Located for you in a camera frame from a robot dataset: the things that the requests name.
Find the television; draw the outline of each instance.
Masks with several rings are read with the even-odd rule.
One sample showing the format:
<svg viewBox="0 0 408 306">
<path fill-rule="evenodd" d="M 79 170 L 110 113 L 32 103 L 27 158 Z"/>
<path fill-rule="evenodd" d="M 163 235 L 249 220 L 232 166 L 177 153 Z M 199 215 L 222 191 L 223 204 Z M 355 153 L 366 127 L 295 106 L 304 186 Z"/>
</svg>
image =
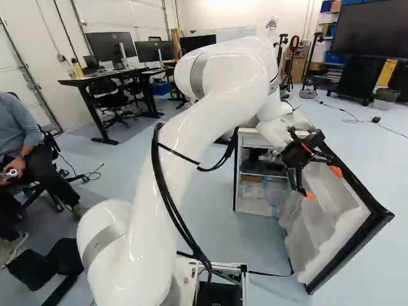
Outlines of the television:
<svg viewBox="0 0 408 306">
<path fill-rule="evenodd" d="M 180 47 L 183 54 L 215 43 L 217 43 L 217 36 L 215 34 L 180 38 Z"/>
<path fill-rule="evenodd" d="M 408 1 L 382 0 L 343 5 L 330 52 L 408 58 Z"/>
</svg>

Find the black bag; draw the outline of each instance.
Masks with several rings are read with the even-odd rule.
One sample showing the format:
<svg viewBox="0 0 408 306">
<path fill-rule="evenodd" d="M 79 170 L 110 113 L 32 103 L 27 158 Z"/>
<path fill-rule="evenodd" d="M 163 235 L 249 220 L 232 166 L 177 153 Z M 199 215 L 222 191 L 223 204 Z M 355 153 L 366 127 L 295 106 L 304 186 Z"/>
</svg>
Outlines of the black bag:
<svg viewBox="0 0 408 306">
<path fill-rule="evenodd" d="M 62 238 L 46 256 L 25 250 L 6 265 L 7 269 L 31 291 L 42 288 L 56 273 L 66 275 L 67 278 L 43 303 L 43 306 L 57 305 L 84 270 L 76 244 L 75 239 Z"/>
</svg>

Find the computer monitor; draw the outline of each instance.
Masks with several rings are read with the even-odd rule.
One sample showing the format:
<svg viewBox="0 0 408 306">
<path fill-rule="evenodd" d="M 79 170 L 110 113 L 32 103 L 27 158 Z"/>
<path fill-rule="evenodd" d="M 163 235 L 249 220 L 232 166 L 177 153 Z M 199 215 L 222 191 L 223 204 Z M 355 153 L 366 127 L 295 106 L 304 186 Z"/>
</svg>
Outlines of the computer monitor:
<svg viewBox="0 0 408 306">
<path fill-rule="evenodd" d="M 343 5 L 330 53 L 408 58 L 408 1 Z"/>
<path fill-rule="evenodd" d="M 137 56 L 129 32 L 86 33 L 97 61 L 119 62 L 122 58 L 119 43 L 123 43 L 126 57 Z"/>
<path fill-rule="evenodd" d="M 138 52 L 139 62 L 160 61 L 159 49 L 163 61 L 175 59 L 172 41 L 135 41 L 135 47 Z"/>
<path fill-rule="evenodd" d="M 215 34 L 180 38 L 180 47 L 183 54 L 215 43 L 217 43 L 217 36 Z"/>
</svg>

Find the standing desk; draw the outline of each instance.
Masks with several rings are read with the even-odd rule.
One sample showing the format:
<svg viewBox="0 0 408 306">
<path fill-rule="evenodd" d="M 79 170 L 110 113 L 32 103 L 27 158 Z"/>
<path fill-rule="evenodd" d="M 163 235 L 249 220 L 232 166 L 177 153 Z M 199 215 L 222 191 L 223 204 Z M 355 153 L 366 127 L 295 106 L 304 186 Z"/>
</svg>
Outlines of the standing desk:
<svg viewBox="0 0 408 306">
<path fill-rule="evenodd" d="M 145 97 L 145 103 L 147 105 L 147 112 L 142 113 L 141 116 L 150 117 L 150 118 L 160 118 L 163 113 L 159 113 L 154 102 L 153 93 L 150 88 L 149 78 L 152 75 L 158 73 L 166 72 L 165 69 L 155 69 L 149 70 L 148 67 L 139 67 L 131 69 L 122 69 L 117 71 L 109 71 L 106 73 L 101 73 L 98 75 L 88 75 L 82 78 L 76 79 L 65 79 L 59 80 L 58 82 L 61 85 L 72 86 L 78 88 L 82 99 L 84 99 L 85 105 L 88 108 L 89 113 L 91 114 L 96 126 L 98 127 L 99 132 L 101 133 L 102 138 L 92 138 L 93 142 L 106 143 L 109 145 L 117 145 L 119 142 L 116 140 L 110 139 L 106 129 L 103 127 L 102 120 L 99 118 L 99 115 L 95 108 L 95 103 L 93 97 L 87 92 L 86 88 L 89 84 L 95 82 L 96 80 L 102 80 L 104 78 L 118 78 L 122 83 L 125 79 L 130 78 L 139 78 L 142 85 L 142 92 Z"/>
</svg>

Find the man sitting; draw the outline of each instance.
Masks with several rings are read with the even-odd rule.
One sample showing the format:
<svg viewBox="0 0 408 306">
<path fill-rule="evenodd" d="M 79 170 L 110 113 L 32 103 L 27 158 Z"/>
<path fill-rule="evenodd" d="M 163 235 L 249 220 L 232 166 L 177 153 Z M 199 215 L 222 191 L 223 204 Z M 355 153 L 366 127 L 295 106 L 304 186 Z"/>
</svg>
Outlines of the man sitting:
<svg viewBox="0 0 408 306">
<path fill-rule="evenodd" d="M 80 219 L 86 208 L 80 196 L 52 166 L 52 149 L 43 144 L 40 129 L 33 116 L 15 96 L 0 92 L 0 171 L 18 171 L 18 179 L 26 176 L 42 184 L 72 208 Z M 15 221 L 21 204 L 9 192 L 16 182 L 0 181 L 0 268 L 14 259 L 17 249 L 27 241 L 28 234 L 17 232 Z"/>
</svg>

